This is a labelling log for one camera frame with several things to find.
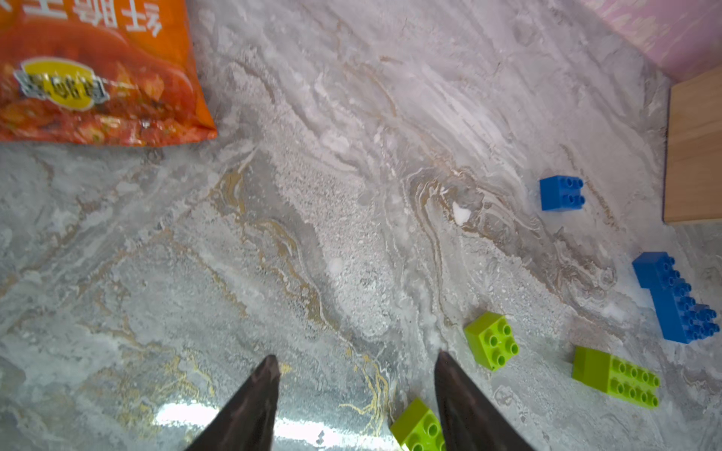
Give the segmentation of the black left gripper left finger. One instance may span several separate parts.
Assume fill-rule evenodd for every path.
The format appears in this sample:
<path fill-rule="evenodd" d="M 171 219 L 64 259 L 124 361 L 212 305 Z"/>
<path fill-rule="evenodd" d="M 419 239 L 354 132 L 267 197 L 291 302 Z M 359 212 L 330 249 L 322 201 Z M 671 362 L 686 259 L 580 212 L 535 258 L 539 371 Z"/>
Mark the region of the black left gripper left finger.
<path fill-rule="evenodd" d="M 271 450 L 280 377 L 269 354 L 186 450 Z"/>

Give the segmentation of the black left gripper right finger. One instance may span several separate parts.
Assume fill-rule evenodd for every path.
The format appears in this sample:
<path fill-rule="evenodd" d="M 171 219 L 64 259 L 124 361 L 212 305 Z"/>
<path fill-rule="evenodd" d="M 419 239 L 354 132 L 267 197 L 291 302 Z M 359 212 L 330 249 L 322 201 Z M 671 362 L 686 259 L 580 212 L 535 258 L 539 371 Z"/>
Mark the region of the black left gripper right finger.
<path fill-rule="evenodd" d="M 434 389 L 447 450 L 531 449 L 446 351 L 438 353 Z"/>

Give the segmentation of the green 2x2 lego brick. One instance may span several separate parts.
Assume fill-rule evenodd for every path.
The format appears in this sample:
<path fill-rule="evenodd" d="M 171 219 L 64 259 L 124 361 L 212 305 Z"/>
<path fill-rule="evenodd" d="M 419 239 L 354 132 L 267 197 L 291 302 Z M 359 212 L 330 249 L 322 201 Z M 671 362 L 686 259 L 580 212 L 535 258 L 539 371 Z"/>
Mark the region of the green 2x2 lego brick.
<path fill-rule="evenodd" d="M 439 420 L 420 398 L 416 398 L 406 408 L 391 425 L 390 431 L 402 450 L 447 450 Z"/>
<path fill-rule="evenodd" d="M 464 327 L 464 336 L 475 361 L 496 372 L 519 354 L 513 329 L 504 315 L 487 311 Z"/>

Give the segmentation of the green 2x4 lego brick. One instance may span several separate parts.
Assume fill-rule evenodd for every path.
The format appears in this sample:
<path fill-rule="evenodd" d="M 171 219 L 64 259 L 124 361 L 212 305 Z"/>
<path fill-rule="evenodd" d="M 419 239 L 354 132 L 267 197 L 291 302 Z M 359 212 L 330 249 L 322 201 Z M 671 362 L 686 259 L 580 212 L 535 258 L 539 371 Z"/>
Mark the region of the green 2x4 lego brick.
<path fill-rule="evenodd" d="M 573 378 L 584 385 L 645 409 L 656 409 L 660 400 L 656 391 L 660 378 L 647 368 L 618 356 L 577 346 Z"/>

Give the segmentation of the blue lego brick assembly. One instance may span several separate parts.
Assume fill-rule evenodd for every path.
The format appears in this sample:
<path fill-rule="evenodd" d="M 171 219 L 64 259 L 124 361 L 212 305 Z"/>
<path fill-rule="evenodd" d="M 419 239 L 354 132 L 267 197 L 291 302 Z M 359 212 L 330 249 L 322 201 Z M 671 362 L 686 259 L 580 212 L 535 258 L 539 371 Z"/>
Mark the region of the blue lego brick assembly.
<path fill-rule="evenodd" d="M 690 344 L 719 334 L 717 312 L 692 297 L 692 287 L 666 252 L 644 252 L 633 261 L 639 285 L 650 291 L 665 340 Z"/>

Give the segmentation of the blue 2x2 lego brick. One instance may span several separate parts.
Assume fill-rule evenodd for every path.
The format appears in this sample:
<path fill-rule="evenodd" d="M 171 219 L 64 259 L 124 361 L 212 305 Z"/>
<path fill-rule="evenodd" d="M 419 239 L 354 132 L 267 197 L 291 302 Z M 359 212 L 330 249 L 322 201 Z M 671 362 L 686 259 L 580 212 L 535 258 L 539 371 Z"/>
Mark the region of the blue 2x2 lego brick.
<path fill-rule="evenodd" d="M 577 177 L 554 176 L 540 180 L 541 208 L 545 212 L 581 210 L 586 199 L 581 190 L 584 182 Z"/>

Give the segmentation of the wooden shelf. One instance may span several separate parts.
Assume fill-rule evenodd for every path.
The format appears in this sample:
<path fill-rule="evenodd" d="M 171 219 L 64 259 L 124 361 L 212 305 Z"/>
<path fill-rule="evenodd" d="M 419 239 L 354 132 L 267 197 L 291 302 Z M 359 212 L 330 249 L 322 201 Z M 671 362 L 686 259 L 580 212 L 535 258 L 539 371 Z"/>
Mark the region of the wooden shelf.
<path fill-rule="evenodd" d="M 663 220 L 721 219 L 721 69 L 670 92 Z"/>

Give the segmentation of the orange snack bag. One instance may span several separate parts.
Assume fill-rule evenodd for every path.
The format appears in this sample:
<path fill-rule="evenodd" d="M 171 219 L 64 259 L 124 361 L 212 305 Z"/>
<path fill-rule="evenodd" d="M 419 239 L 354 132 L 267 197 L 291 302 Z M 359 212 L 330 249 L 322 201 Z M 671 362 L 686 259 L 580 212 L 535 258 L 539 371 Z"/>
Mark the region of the orange snack bag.
<path fill-rule="evenodd" d="M 1 138 L 166 147 L 215 139 L 182 1 L 5 1 Z"/>

